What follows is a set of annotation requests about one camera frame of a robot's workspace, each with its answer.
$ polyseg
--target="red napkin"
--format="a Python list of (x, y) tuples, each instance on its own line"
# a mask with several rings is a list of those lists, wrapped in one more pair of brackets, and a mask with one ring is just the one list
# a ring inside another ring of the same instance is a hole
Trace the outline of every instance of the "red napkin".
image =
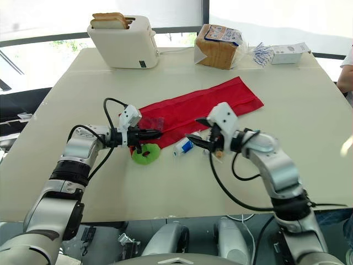
[(163, 136), (148, 142), (158, 144), (160, 148), (171, 145), (194, 131), (206, 130), (197, 123), (196, 118), (207, 117), (214, 106), (227, 102), (237, 116), (252, 112), (263, 106), (261, 100), (243, 83), (240, 77), (209, 89), (153, 103), (140, 109), (141, 129), (151, 126), (151, 119), (164, 118)]

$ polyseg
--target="table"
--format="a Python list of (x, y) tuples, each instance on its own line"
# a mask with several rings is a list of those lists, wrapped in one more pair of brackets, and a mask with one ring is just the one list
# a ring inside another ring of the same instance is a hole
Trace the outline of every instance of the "table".
[[(311, 54), (298, 64), (262, 68), (250, 56), (231, 71), (194, 65), (193, 50), (162, 54), (150, 70), (112, 70), (96, 49), (84, 49), (39, 106), (0, 166), (0, 219), (22, 221), (55, 168), (71, 127), (108, 124), (103, 100), (113, 97), (140, 108), (233, 77), (264, 106), (239, 117), (241, 128), (261, 129), (280, 139), (295, 161), (310, 198), (317, 203), (353, 205), (352, 149), (340, 149), (352, 134), (352, 109)], [(121, 106), (109, 104), (117, 115)], [(242, 214), (252, 211), (233, 203), (217, 185), (199, 148), (174, 158), (172, 146), (148, 166), (136, 164), (127, 149), (116, 149), (83, 196), (84, 222)], [(97, 163), (105, 156), (102, 151)], [(216, 164), (225, 186), (242, 201), (270, 206), (261, 179), (237, 181), (232, 156)], [(240, 158), (241, 176), (256, 173)]]

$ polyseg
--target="silver robot arm segment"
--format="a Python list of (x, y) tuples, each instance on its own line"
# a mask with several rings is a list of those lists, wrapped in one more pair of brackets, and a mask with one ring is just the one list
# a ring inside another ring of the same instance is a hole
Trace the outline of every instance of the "silver robot arm segment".
[[(107, 126), (90, 126), (106, 142)], [(77, 233), (84, 205), (81, 198), (98, 151), (106, 148), (89, 131), (77, 128), (50, 179), (24, 221), (24, 233), (0, 247), (4, 264), (55, 264), (62, 240)]]

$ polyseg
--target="label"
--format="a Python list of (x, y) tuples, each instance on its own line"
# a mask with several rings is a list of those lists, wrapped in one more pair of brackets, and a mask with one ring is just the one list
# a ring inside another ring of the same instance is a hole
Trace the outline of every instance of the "label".
[(236, 29), (226, 28), (225, 26), (211, 25), (205, 35), (205, 40), (224, 41), (239, 46), (243, 43), (242, 33)]
[(305, 43), (297, 43), (293, 45), (275, 45), (272, 46), (275, 54), (302, 54), (310, 51)]

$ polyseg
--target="white toaster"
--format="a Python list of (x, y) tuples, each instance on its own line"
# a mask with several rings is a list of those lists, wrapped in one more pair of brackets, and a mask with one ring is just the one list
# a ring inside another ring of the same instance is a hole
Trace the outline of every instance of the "white toaster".
[(107, 65), (113, 68), (152, 68), (158, 63), (158, 50), (149, 20), (127, 15), (128, 29), (87, 29)]

